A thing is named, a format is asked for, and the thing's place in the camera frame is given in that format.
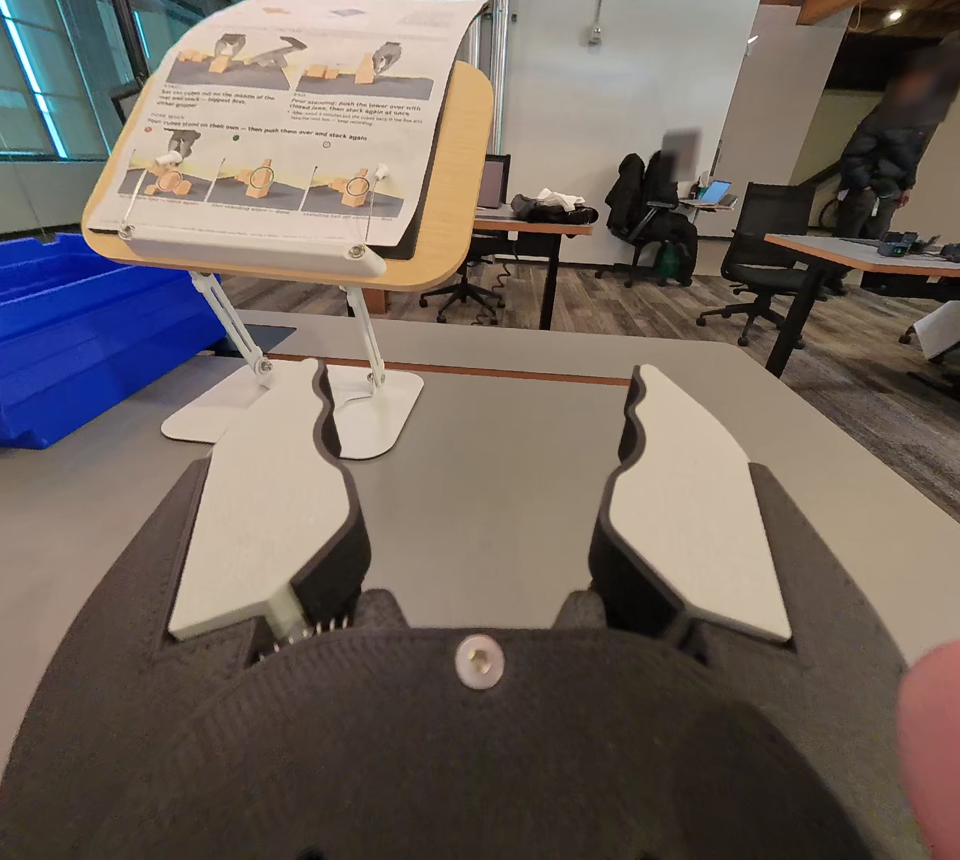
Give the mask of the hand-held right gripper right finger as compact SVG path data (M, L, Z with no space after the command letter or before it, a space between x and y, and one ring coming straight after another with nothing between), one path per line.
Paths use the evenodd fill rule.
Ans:
M785 595L737 440L649 363L632 371L623 418L587 553L609 626L681 643L708 624L789 645Z

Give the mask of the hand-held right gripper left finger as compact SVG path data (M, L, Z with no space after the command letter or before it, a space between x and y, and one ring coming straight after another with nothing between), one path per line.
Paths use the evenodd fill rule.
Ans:
M282 640L354 612L372 550L327 366L289 367L210 454L169 618L178 641L248 619Z

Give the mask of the blue plastic bin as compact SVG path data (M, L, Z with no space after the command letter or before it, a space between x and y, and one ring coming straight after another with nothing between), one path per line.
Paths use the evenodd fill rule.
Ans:
M76 233L4 241L1 446L53 446L225 337L184 270L118 264Z

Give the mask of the person's right hand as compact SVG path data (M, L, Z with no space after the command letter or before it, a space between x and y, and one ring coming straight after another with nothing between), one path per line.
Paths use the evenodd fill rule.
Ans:
M901 786L934 859L959 857L959 642L919 659L898 687Z

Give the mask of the green bag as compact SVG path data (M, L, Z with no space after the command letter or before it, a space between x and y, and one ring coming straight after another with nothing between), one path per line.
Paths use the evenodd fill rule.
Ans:
M692 284L698 247L683 242L664 242L657 255L655 274L661 285L674 281L682 288Z

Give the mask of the wooden edged office desk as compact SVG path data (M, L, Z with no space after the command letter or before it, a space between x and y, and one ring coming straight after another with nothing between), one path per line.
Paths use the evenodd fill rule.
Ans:
M865 243L822 236L768 233L764 239L797 254L806 263L798 293L765 364L766 371L775 377L783 375L826 276L839 269L866 274L868 289L882 296L938 302L959 299L959 266L939 256L885 257Z
M590 237L594 233L592 224L568 222L528 222L515 217L496 216L493 213L477 213L473 220L474 232L506 232L527 237L546 238L543 258L547 263L543 296L539 312L538 329L551 330L560 268L562 238Z

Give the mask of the black mesh office chair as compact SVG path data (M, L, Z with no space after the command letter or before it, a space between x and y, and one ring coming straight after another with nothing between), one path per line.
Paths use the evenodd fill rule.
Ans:
M750 346L754 323L763 320L781 330L786 317L773 309L776 298L794 299L803 286L806 272L787 248L766 240L769 234L802 236L809 230L814 189L808 185L776 185L751 182L741 202L739 218L721 263L721 278L735 295L750 294L750 302L732 303L702 311L696 326L708 318L728 320L745 317L737 344Z

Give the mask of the white paper sheet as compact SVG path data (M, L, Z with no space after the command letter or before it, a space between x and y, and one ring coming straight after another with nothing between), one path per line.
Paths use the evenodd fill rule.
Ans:
M959 300L942 303L911 327L923 359L933 362L959 345Z

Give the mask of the black jacket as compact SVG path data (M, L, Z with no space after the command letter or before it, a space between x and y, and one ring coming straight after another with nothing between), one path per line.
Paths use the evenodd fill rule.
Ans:
M643 185L646 164L636 153L627 154L618 167L616 182L606 194L607 230L614 238L629 242L642 222L644 212Z

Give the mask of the black bag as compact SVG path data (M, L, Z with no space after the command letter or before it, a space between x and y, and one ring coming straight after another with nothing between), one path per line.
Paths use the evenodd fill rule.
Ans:
M537 225L589 226L598 220L598 211L586 203L568 213L560 208L541 206L536 196L524 194L517 194L511 199L510 210L517 220Z

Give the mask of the black electronic device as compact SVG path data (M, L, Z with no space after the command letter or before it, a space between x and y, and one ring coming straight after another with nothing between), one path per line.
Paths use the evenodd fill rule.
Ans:
M921 239L915 231L889 233L877 247L878 255L888 258L930 259L959 264L959 243L942 242L939 235Z

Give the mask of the wooden document stand white legs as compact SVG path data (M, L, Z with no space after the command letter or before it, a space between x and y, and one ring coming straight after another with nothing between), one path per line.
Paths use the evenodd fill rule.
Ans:
M368 366L328 368L340 457L368 460L397 443L424 381L412 372L390 369L378 348L365 290L412 293L440 283L459 267L470 244L476 200L492 122L494 95L486 76L464 62L453 65L438 121L429 181L421 198L414 252L408 259L383 259L364 242L306 243L306 251L272 241L266 248L222 246L175 240L170 232L133 231L135 195L120 232L95 231L95 209L110 191L119 152L108 159L81 216L81 233L97 254L132 265L186 270L246 361L207 392L169 415L160 430L169 440L214 445L259 399L275 388L285 393L293 367L270 359L255 344L227 299L217 275L281 279L333 285L345 292L361 332Z

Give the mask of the dark laptop screen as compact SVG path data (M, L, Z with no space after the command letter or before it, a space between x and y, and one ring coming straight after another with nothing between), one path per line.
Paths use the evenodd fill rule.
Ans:
M486 154L477 197L479 209L496 210L505 206L508 199L510 167L509 154Z

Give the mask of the printed instruction sheet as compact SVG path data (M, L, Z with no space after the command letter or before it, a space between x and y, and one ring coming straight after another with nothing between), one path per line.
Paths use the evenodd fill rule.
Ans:
M92 230L224 252L414 250L453 65L486 0L245 0L129 114Z

